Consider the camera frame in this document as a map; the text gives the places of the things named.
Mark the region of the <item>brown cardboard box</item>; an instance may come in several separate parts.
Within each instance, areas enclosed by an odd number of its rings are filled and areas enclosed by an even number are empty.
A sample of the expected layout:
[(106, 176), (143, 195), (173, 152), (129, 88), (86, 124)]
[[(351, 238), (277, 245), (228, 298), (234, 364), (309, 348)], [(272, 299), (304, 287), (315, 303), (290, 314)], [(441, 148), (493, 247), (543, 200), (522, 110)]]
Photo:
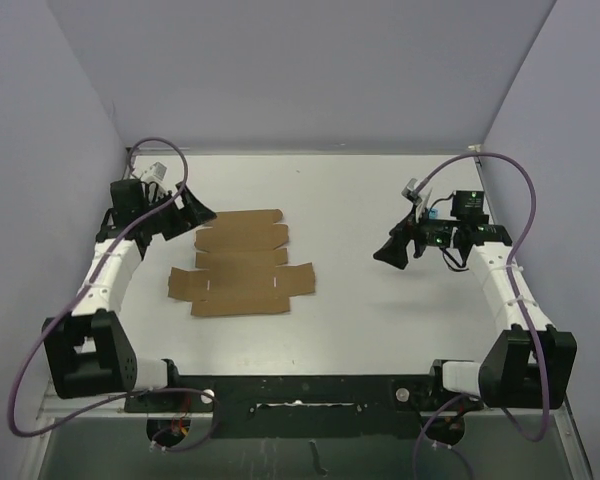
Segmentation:
[(196, 232), (194, 268), (171, 269), (168, 297), (194, 317), (287, 313), (316, 287), (311, 263), (289, 263), (288, 242), (279, 209), (220, 212)]

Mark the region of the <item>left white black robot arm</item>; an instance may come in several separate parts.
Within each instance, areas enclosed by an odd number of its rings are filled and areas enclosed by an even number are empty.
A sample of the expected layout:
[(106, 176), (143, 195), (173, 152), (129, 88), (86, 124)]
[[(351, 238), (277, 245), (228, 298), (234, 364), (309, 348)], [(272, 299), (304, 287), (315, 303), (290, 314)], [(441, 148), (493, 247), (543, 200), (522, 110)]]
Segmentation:
[(122, 303), (154, 236), (171, 240), (217, 215), (182, 182), (166, 190), (156, 180), (119, 180), (110, 195), (77, 299), (43, 325), (54, 389), (62, 399), (147, 390), (152, 404), (170, 411), (183, 398), (173, 362), (136, 355), (119, 319)]

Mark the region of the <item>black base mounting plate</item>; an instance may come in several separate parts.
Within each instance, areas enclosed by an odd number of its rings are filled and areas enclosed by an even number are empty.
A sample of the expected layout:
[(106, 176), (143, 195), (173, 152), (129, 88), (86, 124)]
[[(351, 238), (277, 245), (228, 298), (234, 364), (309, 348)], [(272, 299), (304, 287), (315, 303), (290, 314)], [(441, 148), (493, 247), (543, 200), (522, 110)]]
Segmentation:
[(170, 393), (126, 401), (127, 413), (212, 417), (214, 439), (415, 438), (452, 399), (441, 367), (426, 374), (178, 375)]

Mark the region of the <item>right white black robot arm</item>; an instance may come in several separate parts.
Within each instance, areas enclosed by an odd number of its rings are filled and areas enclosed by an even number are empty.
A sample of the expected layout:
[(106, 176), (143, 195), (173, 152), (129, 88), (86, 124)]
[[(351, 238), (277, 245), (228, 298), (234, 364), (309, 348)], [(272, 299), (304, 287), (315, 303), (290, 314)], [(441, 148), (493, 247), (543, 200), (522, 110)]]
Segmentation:
[[(428, 248), (443, 254), (456, 250), (461, 259), (457, 267), (474, 274), (497, 333), (480, 362), (437, 361), (437, 376), (424, 385), (426, 400), (444, 409), (464, 393), (492, 408), (559, 408), (575, 361), (576, 340), (555, 328), (534, 299), (521, 267), (508, 258), (513, 241), (504, 226), (490, 223), (483, 192), (454, 192), (448, 219), (431, 216), (427, 195), (410, 190), (403, 194), (413, 207), (390, 230), (374, 259), (405, 269), (411, 257), (421, 257)], [(409, 246), (414, 248), (412, 255)]]

